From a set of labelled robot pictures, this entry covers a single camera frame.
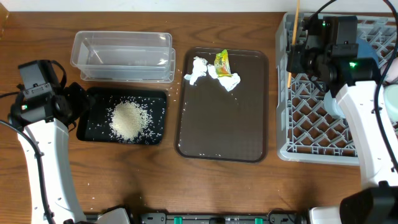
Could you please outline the light blue bowl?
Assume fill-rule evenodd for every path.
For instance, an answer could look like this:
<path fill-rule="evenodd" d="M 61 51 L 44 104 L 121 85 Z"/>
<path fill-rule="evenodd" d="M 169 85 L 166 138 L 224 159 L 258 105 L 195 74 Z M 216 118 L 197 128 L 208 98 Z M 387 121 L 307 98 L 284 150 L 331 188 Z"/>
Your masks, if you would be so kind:
<path fill-rule="evenodd" d="M 326 94 L 324 96 L 324 99 L 323 99 L 323 105 L 324 105 L 325 111 L 332 118 L 334 118 L 334 119 L 345 119 L 345 115 L 344 115 L 342 109 L 337 104 L 336 98 L 332 97 L 330 91 L 326 92 Z"/>

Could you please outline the dark blue plate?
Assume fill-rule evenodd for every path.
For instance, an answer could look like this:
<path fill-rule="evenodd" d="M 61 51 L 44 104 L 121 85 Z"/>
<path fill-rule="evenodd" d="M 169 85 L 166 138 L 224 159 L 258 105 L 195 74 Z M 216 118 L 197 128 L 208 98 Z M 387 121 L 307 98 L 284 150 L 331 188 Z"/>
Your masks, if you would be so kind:
<path fill-rule="evenodd" d="M 363 39 L 356 39 L 358 44 L 357 58 L 373 58 L 376 65 L 379 66 L 379 59 L 373 47 Z"/>

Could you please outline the wooden chopstick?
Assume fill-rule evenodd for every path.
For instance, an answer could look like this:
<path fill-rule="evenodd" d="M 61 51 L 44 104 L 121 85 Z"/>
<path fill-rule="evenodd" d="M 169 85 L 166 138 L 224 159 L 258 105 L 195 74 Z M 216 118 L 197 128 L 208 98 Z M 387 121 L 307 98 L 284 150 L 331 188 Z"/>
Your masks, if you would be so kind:
<path fill-rule="evenodd" d="M 291 44 L 291 49 L 293 46 L 296 44 L 296 38 L 297 38 L 297 27 L 298 27 L 298 20 L 299 20 L 299 11 L 300 11 L 300 0 L 297 0 L 297 7 L 296 7 L 296 12 L 295 12 L 295 20 L 294 20 L 294 29 L 292 33 L 292 44 Z M 288 80 L 287 80 L 287 88 L 291 87 L 292 83 L 292 73 L 288 73 Z"/>

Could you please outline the pile of rice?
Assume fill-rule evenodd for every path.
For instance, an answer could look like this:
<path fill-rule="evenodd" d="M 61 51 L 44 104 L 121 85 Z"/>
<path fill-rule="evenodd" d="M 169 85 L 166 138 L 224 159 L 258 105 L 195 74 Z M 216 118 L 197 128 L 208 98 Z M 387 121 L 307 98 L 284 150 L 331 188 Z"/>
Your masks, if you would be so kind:
<path fill-rule="evenodd" d="M 108 108 L 111 141 L 154 145 L 163 137 L 165 101 L 161 98 L 129 96 Z"/>

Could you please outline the pink cup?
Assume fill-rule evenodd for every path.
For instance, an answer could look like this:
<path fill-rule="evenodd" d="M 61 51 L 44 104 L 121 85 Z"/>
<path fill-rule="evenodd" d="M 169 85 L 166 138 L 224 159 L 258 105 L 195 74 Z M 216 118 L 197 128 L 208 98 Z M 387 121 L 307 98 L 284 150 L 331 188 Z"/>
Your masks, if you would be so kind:
<path fill-rule="evenodd" d="M 397 77 L 398 77 L 398 58 L 395 58 L 392 61 L 391 66 L 387 71 L 384 81 L 388 83 L 397 83 Z"/>

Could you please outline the mint green bowl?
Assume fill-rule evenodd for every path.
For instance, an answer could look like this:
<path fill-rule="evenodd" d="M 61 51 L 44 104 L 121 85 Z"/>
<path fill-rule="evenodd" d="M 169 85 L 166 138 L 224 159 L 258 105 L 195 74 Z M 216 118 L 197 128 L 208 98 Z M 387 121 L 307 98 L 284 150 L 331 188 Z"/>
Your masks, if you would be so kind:
<path fill-rule="evenodd" d="M 392 122 L 398 120 L 398 86 L 389 85 L 384 88 L 384 102 L 386 111 Z"/>

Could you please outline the white napkin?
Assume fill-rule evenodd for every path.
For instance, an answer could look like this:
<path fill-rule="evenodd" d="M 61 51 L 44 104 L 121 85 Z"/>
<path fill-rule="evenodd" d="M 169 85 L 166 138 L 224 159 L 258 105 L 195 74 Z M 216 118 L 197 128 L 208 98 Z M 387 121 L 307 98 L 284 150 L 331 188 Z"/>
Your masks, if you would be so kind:
<path fill-rule="evenodd" d="M 237 73 L 233 73 L 230 77 L 219 77 L 214 65 L 208 64 L 207 69 L 210 77 L 218 80 L 226 91 L 233 90 L 241 81 L 241 78 Z"/>

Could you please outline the yellow green snack wrapper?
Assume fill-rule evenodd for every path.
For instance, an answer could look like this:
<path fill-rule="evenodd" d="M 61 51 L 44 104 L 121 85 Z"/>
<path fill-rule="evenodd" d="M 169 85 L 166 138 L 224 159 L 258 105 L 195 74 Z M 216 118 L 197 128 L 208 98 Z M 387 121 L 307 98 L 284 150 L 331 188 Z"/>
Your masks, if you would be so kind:
<path fill-rule="evenodd" d="M 218 77 L 232 76 L 231 69 L 229 66 L 228 51 L 226 49 L 216 54 L 214 66 Z"/>

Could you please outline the white tissue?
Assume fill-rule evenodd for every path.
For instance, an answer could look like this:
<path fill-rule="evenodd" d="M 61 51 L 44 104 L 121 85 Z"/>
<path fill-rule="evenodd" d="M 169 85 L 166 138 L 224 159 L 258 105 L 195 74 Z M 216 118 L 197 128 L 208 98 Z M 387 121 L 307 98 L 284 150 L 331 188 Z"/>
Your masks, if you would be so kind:
<path fill-rule="evenodd" d="M 200 77 L 205 77 L 207 73 L 208 61 L 201 57 L 193 58 L 193 68 L 191 74 L 186 74 L 183 78 L 189 81 L 190 85 L 194 85 Z"/>

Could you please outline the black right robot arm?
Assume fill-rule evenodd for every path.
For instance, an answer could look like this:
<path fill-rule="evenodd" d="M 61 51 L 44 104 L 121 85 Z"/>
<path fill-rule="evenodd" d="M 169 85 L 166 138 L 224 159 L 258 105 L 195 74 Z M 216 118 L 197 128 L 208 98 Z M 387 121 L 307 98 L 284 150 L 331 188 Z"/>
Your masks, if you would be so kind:
<path fill-rule="evenodd" d="M 381 74 L 373 53 L 361 46 L 295 45 L 287 71 L 319 78 L 351 130 L 362 191 L 338 206 L 309 210 L 310 223 L 397 223 L 397 136 L 386 111 Z"/>

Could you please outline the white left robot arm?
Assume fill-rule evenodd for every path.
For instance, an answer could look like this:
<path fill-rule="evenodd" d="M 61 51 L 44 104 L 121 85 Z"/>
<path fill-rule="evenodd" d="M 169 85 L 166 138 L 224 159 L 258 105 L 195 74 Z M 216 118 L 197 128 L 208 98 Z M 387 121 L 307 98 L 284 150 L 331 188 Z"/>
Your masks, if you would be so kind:
<path fill-rule="evenodd" d="M 32 223 L 86 223 L 70 161 L 70 124 L 91 108 L 76 82 L 21 86 L 5 125 L 17 133 L 25 154 L 32 200 Z"/>

